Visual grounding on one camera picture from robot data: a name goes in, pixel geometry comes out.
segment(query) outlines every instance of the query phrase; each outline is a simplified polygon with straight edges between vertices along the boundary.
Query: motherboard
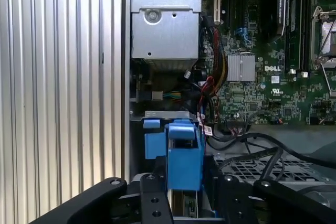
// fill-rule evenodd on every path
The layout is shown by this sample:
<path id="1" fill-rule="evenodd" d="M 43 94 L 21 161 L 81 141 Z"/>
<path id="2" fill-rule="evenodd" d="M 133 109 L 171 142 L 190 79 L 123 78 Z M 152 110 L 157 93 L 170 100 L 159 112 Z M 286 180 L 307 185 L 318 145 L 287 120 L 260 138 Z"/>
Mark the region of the motherboard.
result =
<path id="1" fill-rule="evenodd" d="M 222 8 L 230 9 L 230 15 L 219 26 L 229 65 L 228 80 L 218 92 L 220 120 L 245 122 L 252 113 L 267 110 L 279 117 L 282 124 L 334 125 L 336 97 L 330 89 L 336 87 L 336 71 L 316 69 L 309 53 L 300 50 L 304 50 L 304 43 L 311 49 L 313 42 L 307 34 L 301 38 L 305 22 L 310 29 L 316 8 L 335 10 L 336 0 L 306 0 L 306 5 L 305 0 L 287 0 L 287 33 L 266 42 L 260 34 L 260 0 L 227 1 L 229 4 Z M 203 2 L 204 11 L 208 6 Z M 331 44 L 335 43 L 334 30 L 336 26 L 331 31 Z M 312 37 L 316 36 L 317 41 L 323 39 L 315 33 Z M 203 53 L 210 69 L 214 55 L 208 41 L 204 42 Z M 299 65 L 299 61 L 306 66 L 296 71 L 293 66 Z M 270 119 L 259 116 L 255 123 L 269 124 Z"/>

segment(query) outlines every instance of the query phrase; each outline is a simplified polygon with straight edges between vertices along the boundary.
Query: metal grille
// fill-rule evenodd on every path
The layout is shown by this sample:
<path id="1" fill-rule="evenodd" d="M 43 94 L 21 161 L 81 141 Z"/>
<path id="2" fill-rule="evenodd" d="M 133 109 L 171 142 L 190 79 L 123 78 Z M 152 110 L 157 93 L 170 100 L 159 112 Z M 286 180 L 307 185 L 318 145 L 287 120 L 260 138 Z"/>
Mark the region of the metal grille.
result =
<path id="1" fill-rule="evenodd" d="M 303 161 L 284 161 L 285 172 L 280 181 L 284 182 L 319 182 L 325 181 L 315 171 L 310 168 L 310 163 Z M 255 181 L 261 176 L 267 164 L 266 160 L 254 162 L 235 162 L 222 169 L 223 173 L 231 173 L 244 181 Z M 272 170 L 271 177 L 276 178 L 282 169 L 282 163 L 277 162 Z"/>

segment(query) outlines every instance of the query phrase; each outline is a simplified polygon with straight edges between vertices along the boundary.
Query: blue drive bracket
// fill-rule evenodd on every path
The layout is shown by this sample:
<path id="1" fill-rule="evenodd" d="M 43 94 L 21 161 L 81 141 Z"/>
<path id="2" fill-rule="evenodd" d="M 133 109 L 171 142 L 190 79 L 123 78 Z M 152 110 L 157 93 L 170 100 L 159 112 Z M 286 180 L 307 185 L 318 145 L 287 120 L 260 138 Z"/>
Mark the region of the blue drive bracket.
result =
<path id="1" fill-rule="evenodd" d="M 168 189 L 199 191 L 204 150 L 198 127 L 190 120 L 174 120 L 166 125 L 166 131 Z"/>
<path id="2" fill-rule="evenodd" d="M 158 131 L 161 128 L 160 119 L 146 119 L 143 121 L 146 130 Z M 165 132 L 145 133 L 145 158 L 156 159 L 157 156 L 166 156 L 167 141 Z"/>

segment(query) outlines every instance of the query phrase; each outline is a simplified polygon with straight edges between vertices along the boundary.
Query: ribbed metal panel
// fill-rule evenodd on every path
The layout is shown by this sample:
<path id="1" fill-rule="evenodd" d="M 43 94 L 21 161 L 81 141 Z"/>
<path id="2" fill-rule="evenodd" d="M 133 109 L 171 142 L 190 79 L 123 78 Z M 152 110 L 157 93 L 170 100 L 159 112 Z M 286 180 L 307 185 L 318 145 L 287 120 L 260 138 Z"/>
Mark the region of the ribbed metal panel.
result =
<path id="1" fill-rule="evenodd" d="M 121 0 L 0 0 L 0 223 L 121 176 Z"/>

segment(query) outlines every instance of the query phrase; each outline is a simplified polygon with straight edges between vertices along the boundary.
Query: green circuit board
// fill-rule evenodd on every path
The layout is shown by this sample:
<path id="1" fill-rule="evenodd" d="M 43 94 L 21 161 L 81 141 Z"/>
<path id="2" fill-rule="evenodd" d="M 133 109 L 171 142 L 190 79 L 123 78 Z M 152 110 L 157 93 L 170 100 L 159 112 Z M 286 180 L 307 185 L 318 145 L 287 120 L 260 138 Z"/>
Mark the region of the green circuit board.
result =
<path id="1" fill-rule="evenodd" d="M 336 9 L 336 0 L 311 0 L 309 15 L 313 14 L 316 6 L 321 6 L 323 10 L 333 10 Z M 322 118 L 336 112 L 336 98 L 330 97 L 322 70 L 314 71 L 310 66 L 308 78 L 290 75 L 285 70 L 286 37 L 283 36 L 270 44 L 262 42 L 258 34 L 259 16 L 252 17 L 258 13 L 254 11 L 257 9 L 258 0 L 247 0 L 244 16 L 248 39 L 251 41 L 249 46 L 244 45 L 232 32 L 222 29 L 226 56 L 255 56 L 255 81 L 226 82 L 223 85 L 218 92 L 220 120 L 244 122 L 251 113 L 268 110 L 281 118 L 283 124 L 320 124 Z M 290 41 L 293 44 L 300 43 L 295 35 L 292 35 Z M 206 50 L 205 53 L 210 66 L 213 60 L 212 52 Z M 331 84 L 336 86 L 336 71 L 328 71 L 326 74 Z M 269 124 L 270 118 L 260 116 L 256 118 L 255 123 Z"/>

